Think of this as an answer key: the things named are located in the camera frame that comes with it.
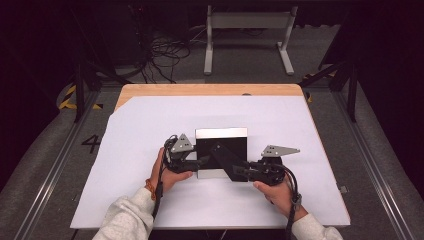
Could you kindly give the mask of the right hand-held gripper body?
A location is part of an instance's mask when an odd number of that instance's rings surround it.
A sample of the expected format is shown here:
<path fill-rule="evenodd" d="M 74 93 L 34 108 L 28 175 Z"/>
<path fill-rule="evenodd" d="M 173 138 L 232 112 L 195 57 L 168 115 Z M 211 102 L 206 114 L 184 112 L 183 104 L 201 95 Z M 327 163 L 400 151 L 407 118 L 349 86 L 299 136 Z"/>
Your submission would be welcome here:
<path fill-rule="evenodd" d="M 249 169 L 256 172 L 255 180 L 260 181 L 270 186 L 280 184 L 287 173 L 291 170 L 288 169 L 282 162 L 284 155 L 299 153 L 300 150 L 296 148 L 282 147 L 276 145 L 267 145 L 262 151 L 262 158 L 257 162 L 262 162 L 263 169 Z"/>

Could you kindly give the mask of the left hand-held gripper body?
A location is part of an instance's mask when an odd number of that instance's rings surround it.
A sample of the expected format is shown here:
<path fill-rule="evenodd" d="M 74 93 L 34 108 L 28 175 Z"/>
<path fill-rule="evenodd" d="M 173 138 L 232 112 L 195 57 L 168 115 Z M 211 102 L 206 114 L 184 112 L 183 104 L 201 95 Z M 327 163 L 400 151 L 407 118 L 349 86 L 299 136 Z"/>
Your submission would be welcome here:
<path fill-rule="evenodd" d="M 188 160 L 190 153 L 195 151 L 195 146 L 185 134 L 172 135 L 164 143 L 163 162 L 167 169 L 174 173 L 190 171 L 191 166 L 200 166 L 196 160 Z"/>

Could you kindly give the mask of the black square box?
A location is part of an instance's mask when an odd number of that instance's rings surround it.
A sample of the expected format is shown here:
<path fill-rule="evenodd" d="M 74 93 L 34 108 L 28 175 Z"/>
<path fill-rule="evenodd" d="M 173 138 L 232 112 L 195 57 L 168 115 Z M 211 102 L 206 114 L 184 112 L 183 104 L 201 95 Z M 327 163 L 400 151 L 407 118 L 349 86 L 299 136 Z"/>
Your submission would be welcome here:
<path fill-rule="evenodd" d="M 207 158 L 198 170 L 199 179 L 229 178 L 233 182 L 247 182 L 234 167 L 247 165 L 247 129 L 206 128 L 196 129 L 197 157 Z"/>

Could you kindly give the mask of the person's right hand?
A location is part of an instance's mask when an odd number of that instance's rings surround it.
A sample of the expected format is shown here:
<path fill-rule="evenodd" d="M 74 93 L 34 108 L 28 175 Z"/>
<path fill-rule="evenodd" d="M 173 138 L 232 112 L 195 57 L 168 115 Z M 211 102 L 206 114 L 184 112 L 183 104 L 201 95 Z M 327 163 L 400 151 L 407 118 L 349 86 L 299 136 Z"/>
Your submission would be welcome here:
<path fill-rule="evenodd" d="M 292 190 L 288 178 L 285 178 L 280 184 L 275 186 L 269 186 L 260 181 L 255 181 L 253 186 L 260 191 L 269 202 L 275 205 L 282 215 L 287 218 L 290 217 Z"/>

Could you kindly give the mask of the person's left hand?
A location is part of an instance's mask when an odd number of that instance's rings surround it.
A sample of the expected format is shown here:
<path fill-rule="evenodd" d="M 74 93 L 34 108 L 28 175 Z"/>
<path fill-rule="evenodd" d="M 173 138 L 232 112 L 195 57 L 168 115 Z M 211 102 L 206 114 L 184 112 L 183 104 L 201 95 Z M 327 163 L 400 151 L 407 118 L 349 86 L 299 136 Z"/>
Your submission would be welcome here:
<path fill-rule="evenodd" d="M 161 166 L 162 157 L 163 157 L 164 148 L 161 147 L 157 159 L 152 167 L 151 176 L 146 181 L 145 188 L 150 192 L 153 192 L 157 189 L 159 182 L 163 183 L 163 192 L 170 190 L 177 182 L 189 179 L 193 173 L 191 171 L 186 171 L 182 173 L 174 173 L 166 168 Z"/>

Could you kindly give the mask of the black metal stand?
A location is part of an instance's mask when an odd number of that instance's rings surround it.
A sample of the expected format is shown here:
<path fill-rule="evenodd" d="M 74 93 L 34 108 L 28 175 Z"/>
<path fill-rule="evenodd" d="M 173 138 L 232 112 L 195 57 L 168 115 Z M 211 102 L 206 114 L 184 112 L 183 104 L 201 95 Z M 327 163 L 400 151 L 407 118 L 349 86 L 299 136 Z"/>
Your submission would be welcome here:
<path fill-rule="evenodd" d="M 352 122 L 356 122 L 355 107 L 356 107 L 356 93 L 357 93 L 357 68 L 356 65 L 351 61 L 342 61 L 340 63 L 332 64 L 327 68 L 319 71 L 318 73 L 311 75 L 307 78 L 302 79 L 298 85 L 300 87 L 306 87 L 311 85 L 318 80 L 321 80 L 325 76 L 334 73 L 333 78 L 329 83 L 331 91 L 340 92 L 346 83 L 348 86 L 348 98 L 347 98 L 347 113 Z"/>
<path fill-rule="evenodd" d="M 102 8 L 97 5 L 72 5 L 67 10 L 70 16 L 67 24 L 68 45 L 75 68 L 75 121 L 79 122 L 88 108 L 84 87 L 88 86 L 94 92 L 102 87 L 102 78 L 97 75 L 98 72 L 121 85 L 130 84 L 130 81 L 116 74 L 99 19 L 103 13 Z"/>

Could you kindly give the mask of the yellow and black floor tape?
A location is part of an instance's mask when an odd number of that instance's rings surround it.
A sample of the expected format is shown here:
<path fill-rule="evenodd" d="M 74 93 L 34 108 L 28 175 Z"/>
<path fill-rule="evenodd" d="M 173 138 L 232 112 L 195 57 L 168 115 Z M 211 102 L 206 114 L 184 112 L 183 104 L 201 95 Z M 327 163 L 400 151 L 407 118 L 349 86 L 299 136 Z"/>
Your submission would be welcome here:
<path fill-rule="evenodd" d="M 76 109 L 77 105 L 70 102 L 72 95 L 76 92 L 76 85 L 72 84 L 67 90 L 62 102 L 59 104 L 60 109 Z"/>

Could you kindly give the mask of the grey metal stand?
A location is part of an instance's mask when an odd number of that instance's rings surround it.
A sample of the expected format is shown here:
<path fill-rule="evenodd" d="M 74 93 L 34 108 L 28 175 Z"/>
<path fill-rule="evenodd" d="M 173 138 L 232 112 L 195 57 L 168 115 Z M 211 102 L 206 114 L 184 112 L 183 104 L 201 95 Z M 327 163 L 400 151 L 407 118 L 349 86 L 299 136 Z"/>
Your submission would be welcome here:
<path fill-rule="evenodd" d="M 213 30 L 214 29 L 283 29 L 283 39 L 276 44 L 284 69 L 289 76 L 294 69 L 287 52 L 288 42 L 297 16 L 298 7 L 283 12 L 214 12 L 212 6 L 207 8 L 206 50 L 204 74 L 212 74 L 213 66 Z"/>

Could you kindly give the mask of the metal floor rail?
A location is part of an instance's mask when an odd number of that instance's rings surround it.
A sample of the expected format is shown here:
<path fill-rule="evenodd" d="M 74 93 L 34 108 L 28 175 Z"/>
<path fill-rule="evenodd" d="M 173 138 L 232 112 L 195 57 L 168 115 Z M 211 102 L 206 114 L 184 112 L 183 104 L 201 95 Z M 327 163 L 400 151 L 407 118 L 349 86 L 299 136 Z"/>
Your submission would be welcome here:
<path fill-rule="evenodd" d="M 391 225 L 395 230 L 397 238 L 399 240 L 416 240 L 416 237 L 400 211 L 391 187 L 383 177 L 374 155 L 366 143 L 364 135 L 362 134 L 358 124 L 350 117 L 347 111 L 347 101 L 344 99 L 343 94 L 340 92 L 333 92 L 332 96 L 359 148 L 364 168 L 374 186 L 374 189 L 376 190 Z"/>
<path fill-rule="evenodd" d="M 71 148 L 73 147 L 84 122 L 88 118 L 88 115 L 90 114 L 91 109 L 98 98 L 98 95 L 99 91 L 90 91 L 87 94 L 87 99 L 83 102 L 83 106 L 80 108 L 82 113 L 79 115 L 78 121 L 71 125 L 70 131 L 65 138 L 65 141 L 58 155 L 56 156 L 55 161 L 53 162 L 44 182 L 39 188 L 35 200 L 33 201 L 13 240 L 29 240 L 40 216 L 45 209 L 45 206 L 47 205 L 57 185 L 57 182 L 68 161 Z"/>

